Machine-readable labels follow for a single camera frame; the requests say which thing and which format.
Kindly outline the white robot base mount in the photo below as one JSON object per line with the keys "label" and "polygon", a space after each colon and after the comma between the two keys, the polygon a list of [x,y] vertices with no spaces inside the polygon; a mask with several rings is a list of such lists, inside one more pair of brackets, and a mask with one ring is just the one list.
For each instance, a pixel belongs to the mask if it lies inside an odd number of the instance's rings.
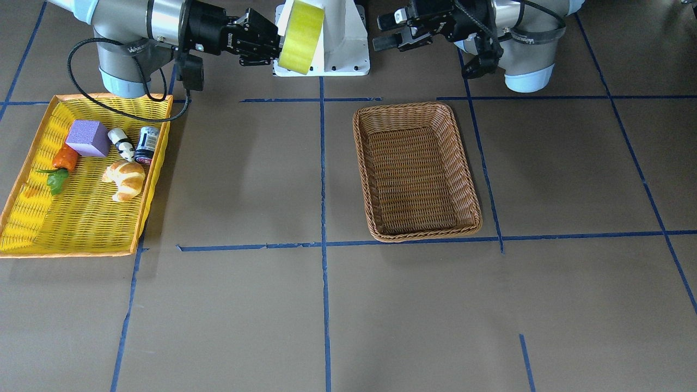
{"label": "white robot base mount", "polygon": [[[281,37],[281,49],[288,10],[285,1],[276,7],[276,26]],[[307,75],[283,69],[274,60],[274,74],[278,77],[326,77],[361,76],[370,70],[368,30],[364,22],[364,9],[354,1],[302,1],[325,10],[319,44],[312,67]]]}

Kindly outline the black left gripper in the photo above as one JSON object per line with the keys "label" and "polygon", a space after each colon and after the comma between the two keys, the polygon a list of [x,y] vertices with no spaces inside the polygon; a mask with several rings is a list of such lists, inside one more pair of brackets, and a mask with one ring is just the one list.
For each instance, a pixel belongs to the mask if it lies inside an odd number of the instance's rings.
{"label": "black left gripper", "polygon": [[373,38],[374,51],[405,52],[432,43],[442,35],[448,42],[465,40],[471,34],[483,43],[475,47],[496,51],[492,1],[410,1],[403,8],[377,17],[379,30],[397,33]]}

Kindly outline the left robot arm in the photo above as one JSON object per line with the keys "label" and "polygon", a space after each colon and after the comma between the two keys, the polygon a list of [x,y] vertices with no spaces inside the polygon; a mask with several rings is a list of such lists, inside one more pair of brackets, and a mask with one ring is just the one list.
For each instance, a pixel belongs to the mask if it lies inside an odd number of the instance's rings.
{"label": "left robot arm", "polygon": [[429,45],[441,35],[471,55],[464,79],[504,70],[508,89],[533,93],[547,86],[555,67],[566,18],[583,1],[410,1],[378,17],[384,36],[373,39],[376,52],[404,52]]}

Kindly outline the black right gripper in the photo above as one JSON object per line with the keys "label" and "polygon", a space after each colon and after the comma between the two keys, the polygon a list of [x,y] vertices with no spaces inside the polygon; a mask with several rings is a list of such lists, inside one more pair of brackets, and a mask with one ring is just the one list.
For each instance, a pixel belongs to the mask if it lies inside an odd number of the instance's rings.
{"label": "black right gripper", "polygon": [[212,55],[229,52],[239,63],[270,65],[281,55],[277,26],[253,8],[229,16],[224,8],[192,1],[188,8],[187,49]]}

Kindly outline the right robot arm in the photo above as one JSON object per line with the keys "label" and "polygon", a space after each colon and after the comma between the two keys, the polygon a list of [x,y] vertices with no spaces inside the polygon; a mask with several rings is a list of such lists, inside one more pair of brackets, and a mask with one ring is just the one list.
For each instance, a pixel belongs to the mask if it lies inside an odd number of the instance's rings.
{"label": "right robot arm", "polygon": [[204,86],[196,53],[229,52],[241,65],[270,65],[281,53],[277,26],[256,10],[230,16],[201,1],[55,1],[92,27],[102,82],[125,99],[146,94],[151,75],[176,63],[188,91]]}

